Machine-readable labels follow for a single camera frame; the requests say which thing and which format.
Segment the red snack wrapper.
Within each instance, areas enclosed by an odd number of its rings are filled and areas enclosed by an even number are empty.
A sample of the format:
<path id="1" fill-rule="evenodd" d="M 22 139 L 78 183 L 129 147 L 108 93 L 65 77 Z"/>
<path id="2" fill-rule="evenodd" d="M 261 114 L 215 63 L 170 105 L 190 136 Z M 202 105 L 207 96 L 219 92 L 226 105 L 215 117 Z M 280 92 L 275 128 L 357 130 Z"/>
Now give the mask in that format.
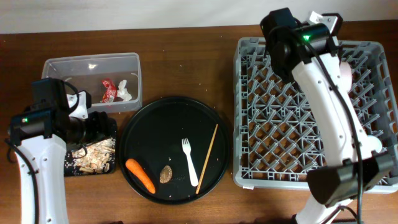
<path id="1" fill-rule="evenodd" d="M 109 78 L 105 78 L 101 82 L 106 88 L 101 103 L 112 103 L 117 95 L 117 89 L 114 82 Z"/>

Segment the orange carrot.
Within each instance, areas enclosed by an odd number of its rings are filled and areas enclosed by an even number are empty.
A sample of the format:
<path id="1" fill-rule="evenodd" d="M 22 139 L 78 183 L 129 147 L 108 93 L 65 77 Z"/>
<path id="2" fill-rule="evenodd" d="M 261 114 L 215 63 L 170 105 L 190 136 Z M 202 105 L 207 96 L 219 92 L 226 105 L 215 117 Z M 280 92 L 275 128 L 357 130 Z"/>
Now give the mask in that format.
<path id="1" fill-rule="evenodd" d="M 155 185 L 146 174 L 144 169 L 135 159 L 128 159 L 125 163 L 127 169 L 132 172 L 146 187 L 146 189 L 151 193 L 155 194 Z"/>

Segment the white plastic fork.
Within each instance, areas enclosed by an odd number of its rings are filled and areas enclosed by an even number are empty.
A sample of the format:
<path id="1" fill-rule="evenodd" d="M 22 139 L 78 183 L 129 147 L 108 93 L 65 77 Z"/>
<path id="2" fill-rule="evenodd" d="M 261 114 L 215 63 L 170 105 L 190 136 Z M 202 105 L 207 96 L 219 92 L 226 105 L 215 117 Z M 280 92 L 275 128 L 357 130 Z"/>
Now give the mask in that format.
<path id="1" fill-rule="evenodd" d="M 193 187 L 196 187 L 198 185 L 198 177 L 197 173 L 195 171 L 192 157 L 191 157 L 191 146 L 189 143 L 189 140 L 187 138 L 182 139 L 182 150 L 186 155 L 187 158 L 187 164 L 188 164 L 188 172 L 189 172 L 189 177 L 190 177 L 190 183 Z"/>

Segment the wooden chopstick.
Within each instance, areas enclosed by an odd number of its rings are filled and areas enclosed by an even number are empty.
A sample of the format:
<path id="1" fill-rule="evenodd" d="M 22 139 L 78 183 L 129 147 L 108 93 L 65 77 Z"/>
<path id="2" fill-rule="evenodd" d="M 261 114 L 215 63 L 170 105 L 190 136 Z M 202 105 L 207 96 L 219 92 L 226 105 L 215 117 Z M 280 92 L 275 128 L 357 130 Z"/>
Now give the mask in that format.
<path id="1" fill-rule="evenodd" d="M 198 182 L 198 185 L 197 185 L 197 189 L 195 191 L 196 195 L 199 194 L 200 189 L 201 189 L 201 185 L 202 185 L 202 182 L 203 182 L 203 179 L 204 179 L 204 176 L 205 176 L 205 172 L 206 172 L 206 168 L 207 168 L 207 165 L 208 165 L 208 161 L 209 161 L 209 158 L 210 158 L 210 155 L 211 155 L 211 150 L 212 150 L 213 145 L 214 145 L 214 141 L 215 141 L 216 133 L 217 133 L 217 130 L 218 130 L 218 126 L 219 125 L 216 124 L 215 129 L 213 131 L 213 135 L 212 135 L 212 138 L 211 138 L 211 141 L 210 141 L 210 145 L 208 147 L 208 151 L 207 151 L 206 158 L 205 158 L 205 161 L 204 161 L 204 165 L 203 165 L 203 168 L 202 168 L 202 171 L 201 171 L 201 176 L 200 176 L 200 179 L 199 179 L 199 182 Z"/>

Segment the pink bowl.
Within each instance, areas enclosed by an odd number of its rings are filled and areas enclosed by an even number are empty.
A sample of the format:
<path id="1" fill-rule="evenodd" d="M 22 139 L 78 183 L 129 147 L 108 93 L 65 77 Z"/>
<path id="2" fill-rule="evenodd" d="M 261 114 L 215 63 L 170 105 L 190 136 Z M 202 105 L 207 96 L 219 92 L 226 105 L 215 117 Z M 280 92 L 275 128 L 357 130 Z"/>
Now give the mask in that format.
<path id="1" fill-rule="evenodd" d="M 349 93 L 353 83 L 353 75 L 351 67 L 347 62 L 340 63 L 340 73 L 342 87 L 347 93 Z"/>

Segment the white paper cup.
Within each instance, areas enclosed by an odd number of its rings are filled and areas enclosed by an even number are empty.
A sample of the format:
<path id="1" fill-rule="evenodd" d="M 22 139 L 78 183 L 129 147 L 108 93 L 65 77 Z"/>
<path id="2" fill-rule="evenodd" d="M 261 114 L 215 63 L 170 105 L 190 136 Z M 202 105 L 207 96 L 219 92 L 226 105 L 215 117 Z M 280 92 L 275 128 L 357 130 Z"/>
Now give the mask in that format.
<path id="1" fill-rule="evenodd" d="M 371 152 L 380 153 L 382 151 L 382 142 L 375 136 L 367 136 L 367 145 Z"/>

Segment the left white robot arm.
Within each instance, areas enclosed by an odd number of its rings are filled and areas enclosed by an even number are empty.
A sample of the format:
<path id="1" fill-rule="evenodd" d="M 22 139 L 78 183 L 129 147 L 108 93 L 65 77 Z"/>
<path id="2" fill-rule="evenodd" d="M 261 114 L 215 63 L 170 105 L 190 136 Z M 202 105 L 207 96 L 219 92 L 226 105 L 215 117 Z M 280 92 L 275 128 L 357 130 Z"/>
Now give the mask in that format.
<path id="1" fill-rule="evenodd" d="M 5 140 L 21 177 L 22 223 L 68 223 L 64 163 L 69 152 L 116 135 L 105 112 L 88 112 L 91 96 L 57 78 L 32 83 L 34 102 L 11 119 Z"/>

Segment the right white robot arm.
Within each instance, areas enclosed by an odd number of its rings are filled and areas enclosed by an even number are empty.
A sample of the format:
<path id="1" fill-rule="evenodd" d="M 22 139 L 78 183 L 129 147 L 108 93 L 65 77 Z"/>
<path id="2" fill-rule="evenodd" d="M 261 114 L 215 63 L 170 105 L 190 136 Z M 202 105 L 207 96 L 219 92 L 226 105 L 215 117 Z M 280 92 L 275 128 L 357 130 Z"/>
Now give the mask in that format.
<path id="1" fill-rule="evenodd" d="M 273 72 L 298 84 L 323 141 L 326 166 L 308 172 L 311 195 L 295 223 L 331 223 L 352 201 L 361 203 L 395 163 L 365 132 L 349 98 L 351 70 L 338 55 L 342 23 L 337 13 L 316 12 L 300 22 L 288 8 L 271 11 L 260 23 Z"/>

